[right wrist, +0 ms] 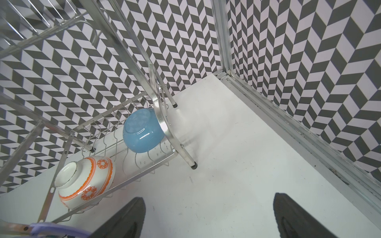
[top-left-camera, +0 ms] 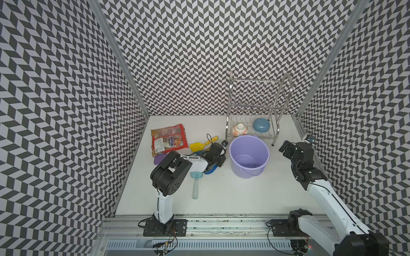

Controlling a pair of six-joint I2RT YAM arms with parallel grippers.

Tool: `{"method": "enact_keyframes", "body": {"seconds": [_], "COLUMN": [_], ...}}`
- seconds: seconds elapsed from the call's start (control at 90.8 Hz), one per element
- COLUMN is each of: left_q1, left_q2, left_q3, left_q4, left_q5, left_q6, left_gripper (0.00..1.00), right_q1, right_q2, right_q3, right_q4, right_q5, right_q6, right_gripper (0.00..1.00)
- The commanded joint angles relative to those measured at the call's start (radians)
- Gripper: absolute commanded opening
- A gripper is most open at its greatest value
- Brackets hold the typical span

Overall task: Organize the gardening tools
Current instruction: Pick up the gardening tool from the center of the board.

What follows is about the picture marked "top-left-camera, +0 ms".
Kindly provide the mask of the purple shovel pink handle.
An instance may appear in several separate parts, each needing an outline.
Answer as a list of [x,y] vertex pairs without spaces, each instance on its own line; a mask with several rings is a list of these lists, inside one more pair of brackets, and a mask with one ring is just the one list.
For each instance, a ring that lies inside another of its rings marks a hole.
[[166,157],[168,154],[159,154],[154,157],[154,165],[159,165]]

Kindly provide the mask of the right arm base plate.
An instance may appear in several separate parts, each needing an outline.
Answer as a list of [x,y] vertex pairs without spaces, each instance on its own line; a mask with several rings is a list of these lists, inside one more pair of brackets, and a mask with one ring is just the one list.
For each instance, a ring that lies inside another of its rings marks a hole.
[[294,221],[289,223],[286,219],[272,219],[268,225],[273,229],[274,237],[306,237]]

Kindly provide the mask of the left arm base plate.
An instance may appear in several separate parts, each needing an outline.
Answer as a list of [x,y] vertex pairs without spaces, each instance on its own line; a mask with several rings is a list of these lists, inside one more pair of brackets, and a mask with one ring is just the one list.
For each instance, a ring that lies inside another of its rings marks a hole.
[[166,224],[160,223],[155,218],[149,219],[144,227],[144,237],[185,237],[187,232],[187,219],[171,219]]

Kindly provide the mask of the light blue plastic shovel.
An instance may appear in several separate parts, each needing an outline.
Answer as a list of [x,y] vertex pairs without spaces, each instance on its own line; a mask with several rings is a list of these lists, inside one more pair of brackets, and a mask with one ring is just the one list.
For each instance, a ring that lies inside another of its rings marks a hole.
[[199,180],[204,176],[203,172],[191,172],[191,178],[194,179],[194,187],[193,187],[193,199],[198,199],[199,196]]

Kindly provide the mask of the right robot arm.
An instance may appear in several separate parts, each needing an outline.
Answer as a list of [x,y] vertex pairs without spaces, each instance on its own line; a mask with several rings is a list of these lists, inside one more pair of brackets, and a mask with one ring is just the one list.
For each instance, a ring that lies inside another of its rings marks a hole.
[[327,176],[314,166],[314,142],[313,137],[297,143],[285,141],[279,151],[291,161],[295,180],[317,201],[336,234],[303,209],[289,213],[288,231],[313,238],[331,256],[387,256],[387,238],[360,221],[337,195]]

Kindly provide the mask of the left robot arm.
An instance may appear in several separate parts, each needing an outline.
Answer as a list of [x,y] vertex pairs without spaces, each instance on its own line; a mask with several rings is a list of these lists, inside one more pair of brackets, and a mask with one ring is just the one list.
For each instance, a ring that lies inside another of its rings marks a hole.
[[226,160],[228,142],[213,143],[209,149],[191,155],[181,155],[176,151],[168,153],[150,175],[157,191],[157,209],[153,219],[167,225],[174,219],[173,195],[177,192],[186,176],[194,179],[193,199],[199,197],[199,180],[222,167]]

